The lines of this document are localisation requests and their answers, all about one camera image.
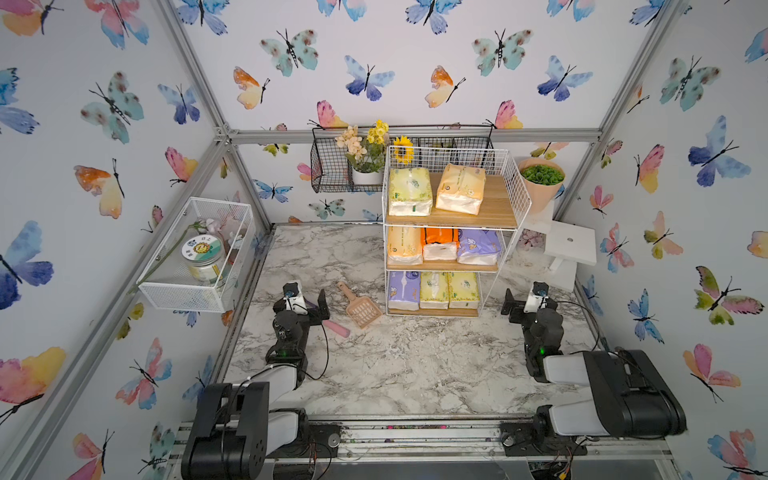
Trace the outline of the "green tissue pack top shelf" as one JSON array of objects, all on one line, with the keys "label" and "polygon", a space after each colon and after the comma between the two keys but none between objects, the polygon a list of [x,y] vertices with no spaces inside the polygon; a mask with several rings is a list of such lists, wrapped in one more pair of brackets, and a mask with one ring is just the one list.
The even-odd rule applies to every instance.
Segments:
[{"label": "green tissue pack top shelf", "polygon": [[428,169],[392,169],[389,174],[388,192],[390,215],[429,216],[431,214],[433,192]]}]

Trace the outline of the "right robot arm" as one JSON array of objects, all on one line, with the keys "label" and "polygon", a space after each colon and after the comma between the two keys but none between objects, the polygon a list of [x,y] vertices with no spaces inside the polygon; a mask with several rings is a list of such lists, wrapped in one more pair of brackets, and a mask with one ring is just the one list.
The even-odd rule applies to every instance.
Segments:
[{"label": "right robot arm", "polygon": [[587,387],[590,398],[537,409],[534,424],[559,437],[664,439],[687,430],[680,402],[642,350],[561,350],[564,316],[549,286],[524,300],[505,291],[501,314],[521,327],[525,365],[539,383]]}]

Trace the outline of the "orange tissue pack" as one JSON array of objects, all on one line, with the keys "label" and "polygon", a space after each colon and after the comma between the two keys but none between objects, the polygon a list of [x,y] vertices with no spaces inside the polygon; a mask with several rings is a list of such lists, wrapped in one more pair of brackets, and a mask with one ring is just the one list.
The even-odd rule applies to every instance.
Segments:
[{"label": "orange tissue pack", "polygon": [[455,228],[423,228],[422,243],[424,261],[457,260],[459,231]]}]

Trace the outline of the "yellow tissue pack shelf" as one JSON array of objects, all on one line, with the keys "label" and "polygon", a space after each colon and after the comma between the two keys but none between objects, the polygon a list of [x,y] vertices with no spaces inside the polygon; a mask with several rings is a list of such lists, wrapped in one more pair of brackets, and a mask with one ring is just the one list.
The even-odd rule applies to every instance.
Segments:
[{"label": "yellow tissue pack shelf", "polygon": [[408,226],[389,226],[387,228],[387,260],[393,265],[422,264],[421,230]]}]

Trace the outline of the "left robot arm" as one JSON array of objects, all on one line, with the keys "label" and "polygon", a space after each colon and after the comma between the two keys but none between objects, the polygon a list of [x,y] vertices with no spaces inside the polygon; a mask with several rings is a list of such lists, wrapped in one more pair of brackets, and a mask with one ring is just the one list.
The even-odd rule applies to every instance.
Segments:
[{"label": "left robot arm", "polygon": [[265,367],[239,382],[204,388],[180,460],[183,479],[257,479],[275,453],[309,462],[303,470],[283,469],[278,478],[310,479],[320,450],[333,453],[314,438],[303,409],[273,407],[310,377],[307,343],[310,329],[330,319],[326,293],[315,302],[286,293],[273,310],[276,342]]}]

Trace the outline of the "orange-yellow tissue pack top shelf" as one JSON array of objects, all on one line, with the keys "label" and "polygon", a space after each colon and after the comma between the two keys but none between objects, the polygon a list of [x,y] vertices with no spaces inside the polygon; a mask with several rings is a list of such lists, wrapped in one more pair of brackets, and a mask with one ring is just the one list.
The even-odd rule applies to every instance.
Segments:
[{"label": "orange-yellow tissue pack top shelf", "polygon": [[448,164],[438,185],[435,207],[478,215],[484,199],[486,172],[482,168]]}]

